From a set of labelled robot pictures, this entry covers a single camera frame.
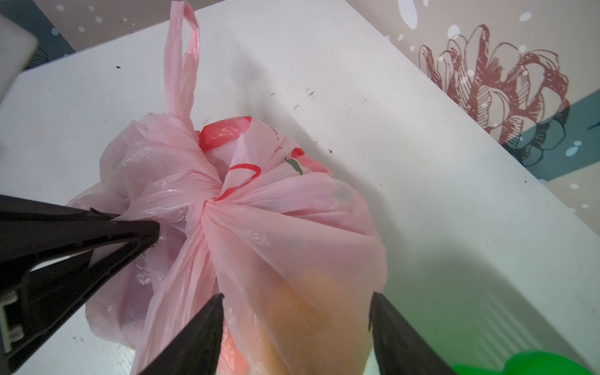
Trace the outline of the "pink plastic bag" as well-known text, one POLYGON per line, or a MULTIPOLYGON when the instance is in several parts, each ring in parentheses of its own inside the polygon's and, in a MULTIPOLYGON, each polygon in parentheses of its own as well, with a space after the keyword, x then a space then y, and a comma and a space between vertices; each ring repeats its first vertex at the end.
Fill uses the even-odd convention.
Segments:
POLYGON ((223 294, 220 374, 268 374, 267 296, 326 273, 367 296, 387 281, 387 251, 363 197, 290 137, 251 117, 197 131, 199 61, 192 7, 173 2, 164 53, 168 111, 131 122, 106 147, 98 184, 71 206, 154 220, 159 239, 85 306, 92 332, 135 352, 138 374, 223 294))

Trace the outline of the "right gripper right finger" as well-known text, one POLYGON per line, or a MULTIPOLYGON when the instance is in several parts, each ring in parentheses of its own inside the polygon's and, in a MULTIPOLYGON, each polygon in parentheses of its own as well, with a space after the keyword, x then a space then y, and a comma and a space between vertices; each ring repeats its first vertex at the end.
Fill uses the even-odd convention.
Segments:
POLYGON ((378 292, 373 293, 370 302, 369 329, 381 374, 456 375, 385 295, 378 292))

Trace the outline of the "green plastic basket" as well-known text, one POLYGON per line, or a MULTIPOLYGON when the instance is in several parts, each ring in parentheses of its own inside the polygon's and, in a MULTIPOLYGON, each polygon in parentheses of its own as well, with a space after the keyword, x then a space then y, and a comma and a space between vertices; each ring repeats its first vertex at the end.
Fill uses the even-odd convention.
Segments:
POLYGON ((452 368, 459 375, 592 375, 571 359, 544 351, 519 352, 501 370, 487 370, 466 365, 452 368))

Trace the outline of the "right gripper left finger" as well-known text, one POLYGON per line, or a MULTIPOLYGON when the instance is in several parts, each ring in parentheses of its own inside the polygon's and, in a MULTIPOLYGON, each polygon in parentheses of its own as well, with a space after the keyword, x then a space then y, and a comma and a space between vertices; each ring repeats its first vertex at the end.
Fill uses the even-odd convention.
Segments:
POLYGON ((141 375, 214 375, 223 339, 223 294, 214 295, 141 375))

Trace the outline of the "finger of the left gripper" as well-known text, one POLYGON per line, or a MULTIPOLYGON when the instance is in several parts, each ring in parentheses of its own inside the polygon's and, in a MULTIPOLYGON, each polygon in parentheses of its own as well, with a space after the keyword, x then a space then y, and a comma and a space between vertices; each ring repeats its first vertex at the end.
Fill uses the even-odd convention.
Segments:
POLYGON ((1 260, 1 371, 15 373, 105 283, 155 243, 100 238, 1 260))
POLYGON ((155 242, 159 224, 115 221, 114 215, 1 197, 1 261, 42 261, 106 245, 155 242))

